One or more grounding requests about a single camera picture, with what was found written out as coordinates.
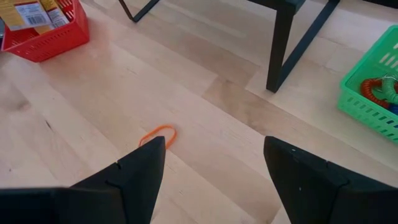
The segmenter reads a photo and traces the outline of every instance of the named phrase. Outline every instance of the red plastic basket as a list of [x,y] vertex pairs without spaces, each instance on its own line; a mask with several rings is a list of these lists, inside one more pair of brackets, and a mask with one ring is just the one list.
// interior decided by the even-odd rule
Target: red plastic basket
[[42,62],[90,40],[88,20],[79,0],[58,0],[70,23],[39,35],[35,29],[5,29],[2,50]]

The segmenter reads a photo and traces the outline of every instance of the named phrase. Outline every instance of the basket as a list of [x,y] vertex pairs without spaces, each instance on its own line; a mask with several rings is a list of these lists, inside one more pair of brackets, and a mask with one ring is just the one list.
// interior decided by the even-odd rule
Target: basket
[[71,21],[39,35],[33,28],[17,31],[5,29],[2,50],[32,62],[42,62],[90,40],[88,21],[79,0],[58,0]]
[[[338,107],[394,143],[398,143],[398,115],[363,97],[360,86],[367,78],[398,73],[398,26],[392,26],[341,81]],[[386,98],[375,91],[379,99]]]

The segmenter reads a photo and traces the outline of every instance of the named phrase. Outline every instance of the green ring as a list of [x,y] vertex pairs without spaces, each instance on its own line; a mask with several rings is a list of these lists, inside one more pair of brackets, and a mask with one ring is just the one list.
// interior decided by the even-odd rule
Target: green ring
[[390,103],[394,104],[398,104],[398,93],[396,93],[396,90],[394,88],[394,85],[397,80],[398,80],[398,74],[388,74],[387,77],[383,78],[381,86],[387,100]]

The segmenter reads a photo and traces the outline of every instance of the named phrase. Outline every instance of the wooden floor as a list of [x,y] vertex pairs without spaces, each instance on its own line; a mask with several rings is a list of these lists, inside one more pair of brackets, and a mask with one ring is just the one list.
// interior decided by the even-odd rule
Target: wooden floor
[[[275,12],[246,0],[161,0],[133,24],[82,0],[91,41],[36,64],[0,54],[0,187],[68,186],[174,124],[153,223],[288,223],[262,155],[272,135],[398,187],[398,147],[336,109],[339,82],[394,9],[342,0],[277,94]],[[137,12],[147,0],[126,0]],[[320,12],[295,16],[288,53]]]

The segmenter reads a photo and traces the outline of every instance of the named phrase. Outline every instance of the green plastic basket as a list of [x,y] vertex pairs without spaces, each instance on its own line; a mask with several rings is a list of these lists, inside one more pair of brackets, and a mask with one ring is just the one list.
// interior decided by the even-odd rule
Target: green plastic basket
[[[360,86],[367,78],[382,78],[398,73],[398,26],[392,26],[341,81],[338,107],[398,144],[398,115],[361,95]],[[376,97],[386,98],[374,91]]]

